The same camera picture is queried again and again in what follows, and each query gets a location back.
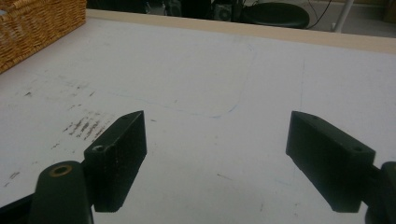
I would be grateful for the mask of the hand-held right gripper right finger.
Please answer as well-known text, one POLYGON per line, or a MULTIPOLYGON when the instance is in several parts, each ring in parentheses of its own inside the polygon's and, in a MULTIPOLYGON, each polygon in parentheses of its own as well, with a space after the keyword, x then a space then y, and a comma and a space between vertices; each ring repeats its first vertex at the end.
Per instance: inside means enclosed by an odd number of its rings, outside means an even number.
POLYGON ((333 211, 359 211, 374 150, 324 119, 293 111, 286 154, 333 211))

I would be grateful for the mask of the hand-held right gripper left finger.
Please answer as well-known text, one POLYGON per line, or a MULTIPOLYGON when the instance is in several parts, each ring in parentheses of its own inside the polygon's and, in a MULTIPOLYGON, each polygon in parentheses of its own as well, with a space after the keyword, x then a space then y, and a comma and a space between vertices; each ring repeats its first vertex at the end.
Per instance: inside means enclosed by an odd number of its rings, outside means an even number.
POLYGON ((143 111, 118 118, 84 151, 83 170, 96 212, 114 213, 123 206, 146 155, 143 111))

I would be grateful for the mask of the wicker basket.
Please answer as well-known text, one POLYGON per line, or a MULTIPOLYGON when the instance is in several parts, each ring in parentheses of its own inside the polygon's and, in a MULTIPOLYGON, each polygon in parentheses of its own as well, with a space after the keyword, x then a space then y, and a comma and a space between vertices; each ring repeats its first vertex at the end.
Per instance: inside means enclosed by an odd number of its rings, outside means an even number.
POLYGON ((0 74, 86 21, 87 0, 0 0, 0 74))

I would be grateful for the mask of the white foam mat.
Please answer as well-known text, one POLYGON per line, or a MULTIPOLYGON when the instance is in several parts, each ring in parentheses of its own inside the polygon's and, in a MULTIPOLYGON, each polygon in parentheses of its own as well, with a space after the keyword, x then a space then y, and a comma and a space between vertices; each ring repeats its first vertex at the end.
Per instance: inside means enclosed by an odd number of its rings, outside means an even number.
POLYGON ((321 117, 396 161, 396 40, 164 17, 88 19, 0 74, 0 206, 122 115, 148 153, 97 224, 363 224, 286 153, 290 115, 321 117))

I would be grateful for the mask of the black round stool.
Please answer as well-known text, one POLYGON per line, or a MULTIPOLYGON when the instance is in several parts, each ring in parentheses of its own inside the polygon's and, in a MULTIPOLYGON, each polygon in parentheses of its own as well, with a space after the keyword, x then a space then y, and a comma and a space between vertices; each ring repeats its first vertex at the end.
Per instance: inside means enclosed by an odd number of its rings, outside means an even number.
POLYGON ((309 14, 301 7, 287 3, 261 3, 244 7, 240 21, 249 24, 304 29, 309 14))

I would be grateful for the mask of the black computer tower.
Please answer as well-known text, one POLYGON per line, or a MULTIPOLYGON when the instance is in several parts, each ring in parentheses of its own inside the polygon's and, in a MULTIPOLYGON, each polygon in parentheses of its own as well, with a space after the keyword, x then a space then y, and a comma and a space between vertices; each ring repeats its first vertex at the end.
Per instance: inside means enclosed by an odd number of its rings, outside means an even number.
POLYGON ((164 0, 165 14, 173 17, 205 19, 211 8, 211 0, 164 0))

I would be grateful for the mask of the open-frame computer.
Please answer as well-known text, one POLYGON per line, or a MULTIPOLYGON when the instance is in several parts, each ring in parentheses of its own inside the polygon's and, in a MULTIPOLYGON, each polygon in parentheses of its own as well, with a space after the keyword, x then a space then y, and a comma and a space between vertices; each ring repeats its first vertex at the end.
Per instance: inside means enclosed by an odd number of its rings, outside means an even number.
POLYGON ((213 7, 213 19, 215 21, 237 21, 238 4, 236 1, 219 1, 213 7))

